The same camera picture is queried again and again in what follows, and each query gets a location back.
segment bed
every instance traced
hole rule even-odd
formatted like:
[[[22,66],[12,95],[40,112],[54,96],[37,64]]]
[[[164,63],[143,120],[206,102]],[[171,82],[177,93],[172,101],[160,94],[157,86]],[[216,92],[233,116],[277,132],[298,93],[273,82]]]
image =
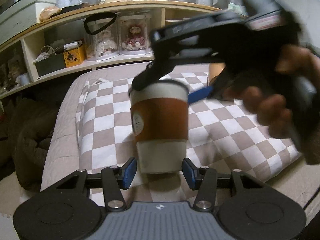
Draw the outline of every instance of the bed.
[[[54,134],[44,166],[41,190],[79,169],[80,150],[76,131],[79,97],[86,81],[103,78],[109,81],[133,78],[145,69],[146,63],[114,66],[91,71],[79,76],[66,94],[57,117]],[[208,65],[177,66],[173,74],[207,72]],[[307,223],[320,210],[320,166],[308,166],[299,158],[267,182],[305,207]]]

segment checkered fabric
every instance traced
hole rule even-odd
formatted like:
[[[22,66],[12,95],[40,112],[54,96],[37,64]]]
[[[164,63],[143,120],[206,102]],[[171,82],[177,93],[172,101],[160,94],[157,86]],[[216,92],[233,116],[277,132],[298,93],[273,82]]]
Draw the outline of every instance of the checkered fabric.
[[[169,74],[164,78],[179,80],[193,91],[206,85],[207,76],[201,72]],[[86,82],[83,88],[76,127],[80,168],[89,173],[111,165],[122,166],[129,157],[138,157],[127,96],[131,82],[132,79],[99,79]],[[221,173],[241,169],[266,181],[300,156],[291,140],[270,138],[267,127],[260,126],[240,100],[199,101],[189,107],[188,125],[186,156],[198,167],[210,166]],[[151,175],[138,170],[131,188],[123,195],[127,202],[187,199],[192,203],[196,191],[188,188],[181,172]],[[92,189],[91,199],[103,206],[102,189]]]

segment white wall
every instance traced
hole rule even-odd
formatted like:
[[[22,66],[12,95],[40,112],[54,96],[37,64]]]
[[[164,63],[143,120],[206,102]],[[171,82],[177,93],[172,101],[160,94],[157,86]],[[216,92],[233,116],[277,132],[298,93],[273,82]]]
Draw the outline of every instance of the white wall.
[[[306,25],[311,43],[320,47],[320,0],[282,0]]]

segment black circular housing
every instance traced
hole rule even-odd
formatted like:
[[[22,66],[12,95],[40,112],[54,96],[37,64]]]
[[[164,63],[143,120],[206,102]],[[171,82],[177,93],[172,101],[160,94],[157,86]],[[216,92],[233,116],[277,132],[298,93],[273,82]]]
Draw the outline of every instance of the black circular housing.
[[[14,213],[13,225],[26,240],[75,240],[91,234],[99,225],[99,206],[71,192],[42,192]]]
[[[291,240],[304,229],[304,210],[273,189],[246,189],[220,207],[218,217],[227,232],[243,240]]]

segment human hand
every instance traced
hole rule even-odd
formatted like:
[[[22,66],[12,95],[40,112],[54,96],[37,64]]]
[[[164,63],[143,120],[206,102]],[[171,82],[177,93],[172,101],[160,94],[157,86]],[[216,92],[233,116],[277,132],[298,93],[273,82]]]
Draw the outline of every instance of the human hand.
[[[320,91],[320,59],[310,50],[294,45],[284,45],[276,65],[281,74],[300,74],[308,78]],[[287,109],[284,96],[279,94],[264,98],[257,87],[248,87],[244,91],[235,91],[232,87],[224,92],[225,98],[243,100],[244,106],[261,125],[269,126],[269,134],[274,138],[288,138],[288,127],[292,121],[292,112]]]

